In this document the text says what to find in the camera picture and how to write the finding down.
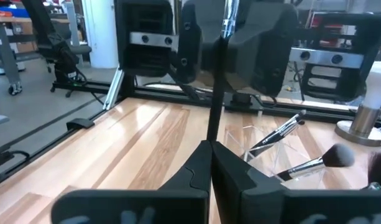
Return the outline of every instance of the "black office chair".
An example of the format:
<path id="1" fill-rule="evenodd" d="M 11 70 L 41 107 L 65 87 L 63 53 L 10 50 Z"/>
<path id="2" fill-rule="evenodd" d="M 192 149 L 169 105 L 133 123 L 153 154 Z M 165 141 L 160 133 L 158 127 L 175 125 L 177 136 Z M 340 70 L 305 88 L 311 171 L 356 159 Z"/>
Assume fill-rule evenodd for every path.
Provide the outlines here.
<path id="1" fill-rule="evenodd" d="M 71 30 L 70 30 L 69 24 L 58 22 L 58 21 L 52 21 L 52 24 L 55 27 L 55 30 L 67 41 L 70 50 L 75 55 L 88 54 L 88 53 L 90 53 L 92 51 L 92 48 L 90 46 L 88 46 L 88 45 L 80 45 L 80 46 L 73 46 L 73 45 L 71 45 L 71 43 L 70 43 L 70 40 L 71 40 Z M 48 72 L 52 73 L 51 64 L 54 64 L 55 61 L 48 60 L 48 59 L 46 59 L 46 61 L 47 61 Z M 76 77 L 70 77 L 70 78 L 74 79 L 74 81 L 77 80 L 77 79 L 80 79 L 80 77 L 78 77 L 78 76 L 76 76 Z M 55 88 L 52 87 L 50 91 L 52 93 L 55 92 Z M 72 93 L 73 93 L 73 90 L 69 90 L 66 93 L 66 97 L 69 98 Z"/>

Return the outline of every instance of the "gray floor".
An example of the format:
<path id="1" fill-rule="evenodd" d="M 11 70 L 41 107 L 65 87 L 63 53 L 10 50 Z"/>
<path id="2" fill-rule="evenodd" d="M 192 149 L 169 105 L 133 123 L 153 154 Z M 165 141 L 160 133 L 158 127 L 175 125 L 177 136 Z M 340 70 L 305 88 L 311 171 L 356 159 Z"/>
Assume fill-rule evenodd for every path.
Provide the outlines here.
<path id="1" fill-rule="evenodd" d="M 89 93 L 74 92 L 70 98 L 65 98 L 66 90 L 56 90 L 55 93 L 51 93 L 50 88 L 54 75 L 47 72 L 46 64 L 42 60 L 26 62 L 25 67 L 26 71 L 21 73 L 24 90 L 20 95 L 9 95 L 7 93 L 7 79 L 5 76 L 0 76 L 0 114 L 10 118 L 10 122 L 0 125 L 0 146 L 75 110 L 80 105 L 93 101 L 81 110 L 72 112 L 66 118 L 11 147 L 12 150 L 24 150 L 32 154 L 62 135 L 67 130 L 65 126 L 67 121 L 74 118 L 89 118 L 101 111 L 102 106 Z M 89 80 L 106 82 L 112 80 L 115 71 L 115 69 L 94 69 L 89 68 L 89 66 L 81 70 Z M 292 74 L 287 75 L 285 84 L 298 88 L 296 83 L 290 81 L 291 79 Z M 169 78 L 165 77 L 162 80 L 169 81 Z M 152 81 L 157 80 L 140 78 L 139 84 Z M 283 90 L 279 97 L 300 100 L 300 94 L 297 91 Z M 306 99 L 316 101 L 313 98 L 306 97 Z M 11 162 L 1 166 L 0 171 L 7 169 L 21 159 L 23 159 L 22 156 L 17 156 Z"/>

